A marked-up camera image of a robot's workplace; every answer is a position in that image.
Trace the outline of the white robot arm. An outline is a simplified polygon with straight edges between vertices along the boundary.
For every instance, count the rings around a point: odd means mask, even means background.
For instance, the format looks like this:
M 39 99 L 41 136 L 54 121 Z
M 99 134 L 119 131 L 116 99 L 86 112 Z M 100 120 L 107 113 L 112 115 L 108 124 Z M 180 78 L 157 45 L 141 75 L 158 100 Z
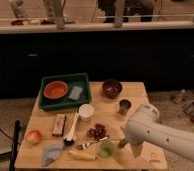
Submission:
M 194 162 L 194 133 L 164 126 L 159 118 L 154 105 L 141 104 L 123 128 L 126 139 L 131 145 L 149 142 Z

